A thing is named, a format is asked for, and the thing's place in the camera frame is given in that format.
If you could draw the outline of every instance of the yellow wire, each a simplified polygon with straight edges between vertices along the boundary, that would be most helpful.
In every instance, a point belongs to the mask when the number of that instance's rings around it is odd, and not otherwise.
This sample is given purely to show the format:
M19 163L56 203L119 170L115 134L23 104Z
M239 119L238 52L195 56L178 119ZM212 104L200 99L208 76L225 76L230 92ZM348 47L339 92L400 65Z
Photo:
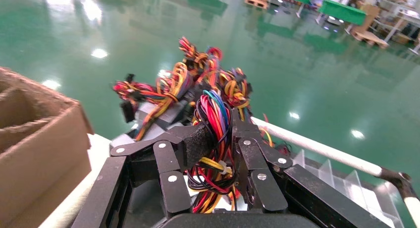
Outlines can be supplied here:
M222 197L221 195L217 195L216 201L207 211L205 211L205 213L211 213L214 210L214 208L216 207L216 205L219 203L219 200L220 200L221 197Z
M241 120L245 121L244 113L242 112L242 109L239 109L239 115L241 116Z
M232 206L230 207L231 211L235 210L235 199L233 199L233 196L235 196L235 186L233 186L232 188L233 188L233 192L231 192L232 193Z
M260 128L260 130L262 130L262 131L264 131L265 132L265 134L267 135L267 137L268 137L268 143L270 144L270 147L273 147L273 141L271 140L271 136L270 136L270 134L266 131L266 130L264 130L264 129L262 129L262 128Z
M224 167L223 167L221 164L216 163L216 161L213 161L213 160L211 160L211 159L209 159L209 158L202 157L202 158L200 159L200 162L205 163L205 164L207 164L207 165L210 165L210 166L212 166L212 167L215 167L216 169L219 169L219 170L224 170ZM226 170L226 172L227 172L228 174L232 174L232 169L228 167L228 168L227 168L227 170Z

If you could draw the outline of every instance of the black connector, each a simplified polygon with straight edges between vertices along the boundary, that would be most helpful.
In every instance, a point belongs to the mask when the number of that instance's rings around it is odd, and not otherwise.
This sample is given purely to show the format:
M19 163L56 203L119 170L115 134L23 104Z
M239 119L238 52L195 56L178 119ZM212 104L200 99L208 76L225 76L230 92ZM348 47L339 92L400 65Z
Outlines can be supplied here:
M247 94L247 95L250 95L250 94L251 94L251 92L252 92L252 86L251 86L251 84L250 84L250 83L247 83L247 91L246 91L246 94Z
M124 115L125 118L125 122L129 123L131 121L134 121L135 117L134 117L134 108L133 105L131 104L130 101L124 101L122 103L120 103L119 105L122 109L122 113Z
M141 94L139 91L131 92L128 96L139 103L145 101L145 96Z
M132 83L133 80L134 80L134 74L132 73L129 73L127 77L125 77L125 81L127 81L128 83Z

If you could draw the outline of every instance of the green epoxy floor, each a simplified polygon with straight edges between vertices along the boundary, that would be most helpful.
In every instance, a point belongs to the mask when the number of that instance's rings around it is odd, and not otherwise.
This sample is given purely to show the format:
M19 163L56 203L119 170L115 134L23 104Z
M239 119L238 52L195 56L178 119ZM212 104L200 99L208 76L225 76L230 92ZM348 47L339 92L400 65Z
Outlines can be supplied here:
M316 25L313 14L298 19L283 9L261 12L243 0L0 0L0 65L58 82L111 139L129 126L110 84L130 72L153 83L182 59L177 41L186 36L201 50L220 47L222 66L243 69L256 117L405 171L419 193L418 58L395 44L369 48ZM95 49L108 55L92 57ZM398 200L405 226L414 227Z

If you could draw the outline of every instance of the metal screw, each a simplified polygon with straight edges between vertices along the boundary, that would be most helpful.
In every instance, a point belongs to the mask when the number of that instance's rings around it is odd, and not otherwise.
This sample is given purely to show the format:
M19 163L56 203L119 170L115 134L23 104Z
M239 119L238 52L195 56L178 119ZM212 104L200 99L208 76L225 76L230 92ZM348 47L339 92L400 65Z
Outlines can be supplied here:
M257 177L258 177L259 180L263 180L264 181L267 178L267 175L265 175L264 173L259 173L257 175Z
M175 175L171 175L168 178L168 181L170 181L170 182L175 182L176 180L177 180L177 177Z
M273 169L274 169L275 172L280 172L280 167L279 166L274 165Z

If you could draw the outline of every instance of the wire bundle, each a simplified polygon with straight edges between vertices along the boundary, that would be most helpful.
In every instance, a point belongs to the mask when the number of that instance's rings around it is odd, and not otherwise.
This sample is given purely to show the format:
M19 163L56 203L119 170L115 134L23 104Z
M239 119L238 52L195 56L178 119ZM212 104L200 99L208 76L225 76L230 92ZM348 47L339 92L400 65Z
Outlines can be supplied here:
M226 159L233 161L231 108L214 90L204 90L196 106L193 125L203 123L217 143L208 156L187 171L188 186L199 192L193 203L193 212L211 213L223 195L235 194L233 184L237 174L224 162ZM236 207L235 195L233 199L232 209Z
M157 104L165 98L165 95L157 93L156 88L152 87L151 85L134 81L117 81L112 89L119 95L121 99L130 100L133 104L136 102L132 95L133 92L136 91L144 96L146 101L153 104Z
M157 106L145 117L143 123L139 125L138 133L135 140L139 141L143 138L147 130L153 124L154 120L161 116L173 103L187 92L194 84L187 66L178 62L175 64L173 71L169 77L159 77L156 81L156 94L163 95L161 99L153 100Z
M222 51L216 47L209 47L207 52L198 52L196 46L191 44L187 38L179 39L179 49L184 52L184 63L195 81L201 82L202 77L212 71L219 69L219 62L223 58Z

